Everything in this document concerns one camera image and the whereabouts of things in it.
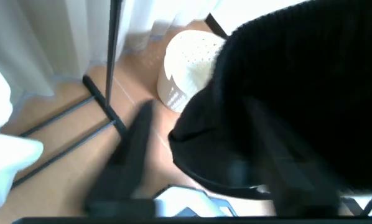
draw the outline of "tile floor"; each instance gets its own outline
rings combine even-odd
[[[184,29],[210,31],[204,22],[193,22]],[[163,40],[151,42],[143,53],[127,55],[117,63],[111,105],[125,125],[130,124],[136,105],[146,99],[158,99],[156,83],[165,48],[169,40],[181,30],[170,31]],[[93,67],[88,71],[101,91],[105,88],[105,72],[104,66]],[[88,95],[81,83],[63,83],[57,87],[57,95],[52,100],[30,99],[21,113],[8,122],[1,132],[17,135]],[[201,188],[172,163],[167,134],[178,117],[179,114],[157,101],[154,133],[143,185],[136,192],[138,197],[150,197],[168,184]],[[16,178],[41,165],[104,122],[107,122],[105,114],[92,101],[34,133],[31,138],[44,143],[44,153],[32,167],[19,173]],[[21,217],[83,215],[78,202],[119,141],[119,134],[110,127],[14,189],[0,208],[0,223],[11,223]],[[273,214],[270,202],[227,199],[239,215]]]

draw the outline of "black garment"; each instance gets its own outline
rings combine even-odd
[[[216,193],[258,199],[249,189],[264,184],[250,97],[302,136],[345,188],[372,191],[372,0],[309,1],[242,25],[170,132],[186,174]]]

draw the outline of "white trash can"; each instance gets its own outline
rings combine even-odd
[[[157,92],[169,109],[182,112],[212,76],[215,58],[225,40],[210,32],[186,30],[168,44]]]

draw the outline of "white curtain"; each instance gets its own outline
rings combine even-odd
[[[143,50],[171,27],[204,20],[218,0],[123,0],[117,58]],[[110,0],[0,0],[0,72],[11,102],[54,95],[106,61]]]

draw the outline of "metal frame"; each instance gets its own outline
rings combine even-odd
[[[71,112],[81,108],[82,106],[86,105],[87,103],[96,100],[99,104],[99,106],[102,108],[102,110],[106,113],[106,116],[109,118],[109,122],[103,125],[102,127],[98,128],[97,130],[93,131],[89,135],[83,137],[78,142],[72,144],[70,147],[68,147],[66,150],[61,152],[60,154],[56,155],[55,157],[49,159],[47,162],[42,164],[41,166],[35,168],[31,172],[29,172],[24,177],[20,178],[19,180],[15,181],[12,185],[12,189],[18,187],[22,183],[24,183],[26,180],[31,178],[32,176],[36,175],[55,161],[61,159],[62,157],[66,156],[68,153],[74,151],[78,146],[81,146],[82,144],[86,143],[93,137],[95,137],[97,134],[100,133],[100,131],[105,130],[106,128],[110,127],[111,125],[114,125],[114,127],[117,129],[118,133],[121,137],[124,136],[126,132],[126,127],[124,123],[121,121],[119,116],[116,114],[116,112],[112,109],[110,106],[110,97],[111,97],[111,86],[113,83],[113,72],[114,72],[114,63],[116,58],[116,46],[117,46],[117,40],[118,40],[118,27],[119,27],[119,17],[121,14],[121,3],[122,0],[111,0],[110,3],[110,21],[109,21],[109,38],[108,38],[108,53],[107,53],[107,73],[106,73],[106,98],[101,94],[99,89],[96,87],[96,85],[93,83],[91,78],[88,75],[84,75],[82,82],[86,86],[86,88],[91,93],[91,96],[88,98],[81,100],[81,102],[71,106],[69,109],[49,118],[48,120],[38,124],[37,126],[31,128],[30,130],[27,130],[20,134],[20,137],[27,137],[30,134],[40,130],[41,128],[53,123],[54,121],[57,121],[58,119],[70,114]]]

